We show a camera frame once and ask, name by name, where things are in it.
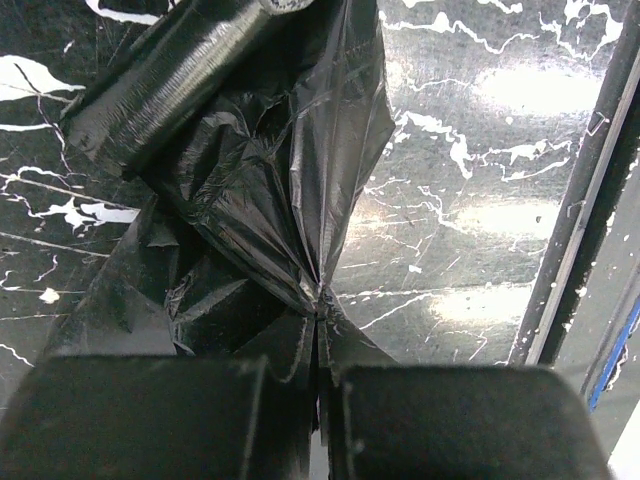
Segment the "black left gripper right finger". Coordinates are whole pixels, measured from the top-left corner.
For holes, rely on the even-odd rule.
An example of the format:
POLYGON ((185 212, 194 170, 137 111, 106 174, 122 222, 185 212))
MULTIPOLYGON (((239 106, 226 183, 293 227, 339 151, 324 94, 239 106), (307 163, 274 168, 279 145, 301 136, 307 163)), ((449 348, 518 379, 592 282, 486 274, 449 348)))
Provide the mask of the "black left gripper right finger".
POLYGON ((609 479, 581 399, 541 368, 357 366, 329 397, 332 479, 609 479))

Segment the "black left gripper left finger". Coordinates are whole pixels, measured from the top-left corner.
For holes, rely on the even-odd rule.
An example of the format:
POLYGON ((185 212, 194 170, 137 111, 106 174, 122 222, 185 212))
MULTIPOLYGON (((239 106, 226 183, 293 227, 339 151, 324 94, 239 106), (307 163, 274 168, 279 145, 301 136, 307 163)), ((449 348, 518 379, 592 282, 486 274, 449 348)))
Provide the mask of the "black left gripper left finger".
POLYGON ((1 421, 5 479, 305 479, 308 405, 265 359, 59 357, 1 421))

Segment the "black trash bag roll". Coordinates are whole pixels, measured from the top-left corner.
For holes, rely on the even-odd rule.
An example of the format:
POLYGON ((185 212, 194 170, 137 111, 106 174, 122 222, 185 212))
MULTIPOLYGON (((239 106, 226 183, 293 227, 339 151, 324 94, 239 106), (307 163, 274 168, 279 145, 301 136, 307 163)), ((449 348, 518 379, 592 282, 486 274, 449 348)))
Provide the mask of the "black trash bag roll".
POLYGON ((230 72, 306 1, 182 1, 64 111, 66 144, 107 172, 145 168, 230 72))

